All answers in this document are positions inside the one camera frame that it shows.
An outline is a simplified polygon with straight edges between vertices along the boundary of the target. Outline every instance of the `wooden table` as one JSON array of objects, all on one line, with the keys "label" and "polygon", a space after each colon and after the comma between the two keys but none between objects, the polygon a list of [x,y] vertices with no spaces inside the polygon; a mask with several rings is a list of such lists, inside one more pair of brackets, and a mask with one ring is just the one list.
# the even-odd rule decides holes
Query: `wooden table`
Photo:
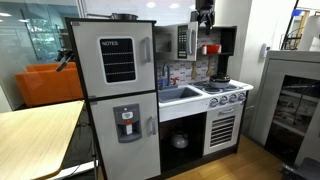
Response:
[{"label": "wooden table", "polygon": [[83,101],[0,114],[0,179],[45,179],[61,164]]}]

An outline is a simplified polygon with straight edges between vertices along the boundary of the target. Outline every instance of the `cooking pot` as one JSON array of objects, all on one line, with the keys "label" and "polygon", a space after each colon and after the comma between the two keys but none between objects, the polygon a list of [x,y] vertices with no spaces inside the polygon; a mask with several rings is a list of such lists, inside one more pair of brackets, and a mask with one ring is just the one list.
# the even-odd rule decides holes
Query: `cooking pot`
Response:
[{"label": "cooking pot", "polygon": [[112,13],[111,15],[101,15],[101,14],[91,14],[87,13],[87,16],[95,16],[95,17],[104,17],[108,19],[117,19],[117,20],[137,20],[138,16],[134,14],[118,14]]},{"label": "cooking pot", "polygon": [[188,135],[183,131],[172,132],[171,145],[178,149],[186,148],[189,144]]},{"label": "cooking pot", "polygon": [[213,88],[227,88],[229,86],[230,77],[224,74],[210,76],[210,86]]}]

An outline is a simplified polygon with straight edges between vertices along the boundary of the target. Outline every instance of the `stovetop burner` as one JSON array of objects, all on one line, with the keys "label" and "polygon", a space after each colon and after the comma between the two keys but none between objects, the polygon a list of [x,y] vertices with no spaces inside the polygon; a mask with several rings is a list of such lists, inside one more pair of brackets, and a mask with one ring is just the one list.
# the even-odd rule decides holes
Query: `stovetop burner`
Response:
[{"label": "stovetop burner", "polygon": [[222,92],[230,92],[235,91],[238,89],[241,89],[241,87],[235,86],[235,85],[229,85],[227,88],[212,88],[210,87],[210,83],[208,81],[199,81],[195,83],[190,83],[191,86],[194,86],[208,94],[218,94]]}]

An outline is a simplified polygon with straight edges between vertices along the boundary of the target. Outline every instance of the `chalkboard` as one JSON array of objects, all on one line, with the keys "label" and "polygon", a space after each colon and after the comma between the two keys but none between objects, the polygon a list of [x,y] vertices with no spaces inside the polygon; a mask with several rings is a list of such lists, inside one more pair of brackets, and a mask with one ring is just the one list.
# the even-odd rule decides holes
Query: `chalkboard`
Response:
[{"label": "chalkboard", "polygon": [[136,79],[131,38],[100,39],[107,83]]}]

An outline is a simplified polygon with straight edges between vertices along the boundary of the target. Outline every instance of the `ice dispenser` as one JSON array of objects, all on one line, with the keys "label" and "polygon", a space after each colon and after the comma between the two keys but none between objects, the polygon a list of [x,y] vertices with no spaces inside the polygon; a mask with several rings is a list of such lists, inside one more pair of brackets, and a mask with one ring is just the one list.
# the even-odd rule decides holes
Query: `ice dispenser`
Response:
[{"label": "ice dispenser", "polygon": [[142,137],[139,104],[113,108],[119,143],[129,143]]}]

